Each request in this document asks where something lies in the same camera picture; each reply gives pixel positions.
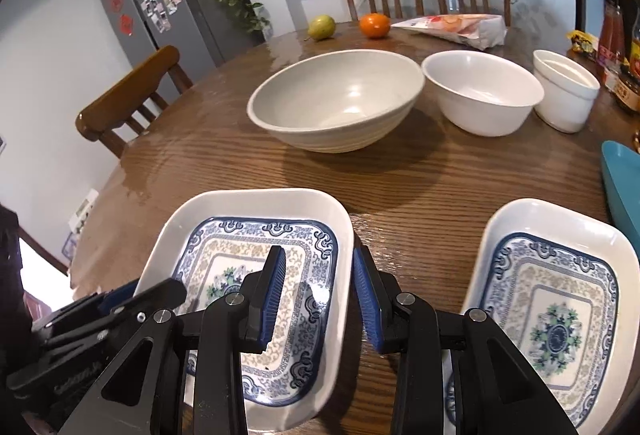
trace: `refrigerator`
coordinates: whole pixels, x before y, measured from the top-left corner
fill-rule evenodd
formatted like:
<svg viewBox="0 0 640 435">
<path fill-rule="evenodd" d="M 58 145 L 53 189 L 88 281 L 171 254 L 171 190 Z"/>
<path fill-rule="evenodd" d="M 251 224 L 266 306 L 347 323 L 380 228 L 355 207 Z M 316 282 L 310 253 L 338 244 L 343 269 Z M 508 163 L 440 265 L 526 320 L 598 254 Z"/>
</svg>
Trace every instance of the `refrigerator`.
<svg viewBox="0 0 640 435">
<path fill-rule="evenodd" d="M 264 41 L 261 32 L 248 32 L 216 0 L 100 1 L 131 66 L 173 45 L 193 82 Z M 169 103 L 178 97 L 168 76 L 158 93 Z"/>
</svg>

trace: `pear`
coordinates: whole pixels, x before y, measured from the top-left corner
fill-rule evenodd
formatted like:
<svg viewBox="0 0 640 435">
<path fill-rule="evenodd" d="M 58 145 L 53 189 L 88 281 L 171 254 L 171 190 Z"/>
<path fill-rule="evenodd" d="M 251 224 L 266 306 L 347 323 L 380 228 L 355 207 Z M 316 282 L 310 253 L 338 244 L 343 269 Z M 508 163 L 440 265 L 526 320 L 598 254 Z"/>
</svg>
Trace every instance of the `pear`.
<svg viewBox="0 0 640 435">
<path fill-rule="evenodd" d="M 330 38 L 335 32 L 335 21 L 331 16 L 322 14 L 311 20 L 309 23 L 309 37 L 315 41 Z"/>
</svg>

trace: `wall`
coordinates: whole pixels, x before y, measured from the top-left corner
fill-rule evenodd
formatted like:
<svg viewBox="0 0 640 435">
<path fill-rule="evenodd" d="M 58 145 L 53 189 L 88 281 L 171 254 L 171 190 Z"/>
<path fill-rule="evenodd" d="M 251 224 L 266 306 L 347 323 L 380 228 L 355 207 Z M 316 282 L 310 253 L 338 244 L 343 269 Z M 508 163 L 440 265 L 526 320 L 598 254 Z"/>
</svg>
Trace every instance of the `wall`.
<svg viewBox="0 0 640 435">
<path fill-rule="evenodd" d="M 76 115 L 129 70 L 99 0 L 0 3 L 0 201 L 64 263 L 69 217 L 116 165 Z"/>
</svg>

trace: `screw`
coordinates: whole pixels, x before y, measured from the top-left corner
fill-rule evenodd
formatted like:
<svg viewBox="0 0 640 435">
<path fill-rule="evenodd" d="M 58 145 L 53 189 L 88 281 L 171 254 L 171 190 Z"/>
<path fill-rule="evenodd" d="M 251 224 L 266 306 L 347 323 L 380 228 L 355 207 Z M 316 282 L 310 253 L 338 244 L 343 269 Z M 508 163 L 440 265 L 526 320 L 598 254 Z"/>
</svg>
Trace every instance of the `screw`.
<svg viewBox="0 0 640 435">
<path fill-rule="evenodd" d="M 482 323 L 486 319 L 486 312 L 482 309 L 471 309 L 469 310 L 469 317 L 478 323 Z"/>
<path fill-rule="evenodd" d="M 156 311 L 154 314 L 154 321 L 156 323 L 164 323 L 171 318 L 171 311 L 167 309 L 162 309 Z"/>
<path fill-rule="evenodd" d="M 413 305 L 415 296 L 409 292 L 401 292 L 396 296 L 396 301 L 401 305 Z"/>
<path fill-rule="evenodd" d="M 226 295 L 225 301 L 227 305 L 239 305 L 244 301 L 244 296 L 239 292 L 232 292 Z"/>
</svg>

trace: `floral pattern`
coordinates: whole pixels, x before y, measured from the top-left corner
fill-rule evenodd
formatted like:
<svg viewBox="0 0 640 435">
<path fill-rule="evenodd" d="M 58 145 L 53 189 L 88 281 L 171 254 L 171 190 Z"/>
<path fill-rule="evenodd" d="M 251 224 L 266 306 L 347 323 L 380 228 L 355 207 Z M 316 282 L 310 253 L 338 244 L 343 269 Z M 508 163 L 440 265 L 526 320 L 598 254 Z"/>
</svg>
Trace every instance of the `floral pattern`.
<svg viewBox="0 0 640 435">
<path fill-rule="evenodd" d="M 569 363 L 576 359 L 582 344 L 582 323 L 577 321 L 574 309 L 552 304 L 546 312 L 538 314 L 538 324 L 531 330 L 534 348 L 529 351 L 533 358 L 533 368 L 548 377 L 552 373 L 562 373 Z"/>
<path fill-rule="evenodd" d="M 174 270 L 187 288 L 175 312 L 206 308 L 240 289 L 244 277 L 260 271 L 271 245 L 287 256 L 287 271 L 273 338 L 262 354 L 241 354 L 244 398 L 281 406 L 312 387 L 322 354 L 334 283 L 338 243 L 315 221 L 271 221 L 215 217 L 191 234 Z M 197 351 L 189 357 L 187 379 L 196 371 Z"/>
<path fill-rule="evenodd" d="M 618 281 L 609 264 L 514 233 L 494 250 L 478 306 L 529 359 L 574 426 L 580 426 L 600 391 L 616 332 Z M 445 410 L 453 423 L 453 379 L 447 376 Z M 452 429 L 449 424 L 445 433 Z"/>
</svg>

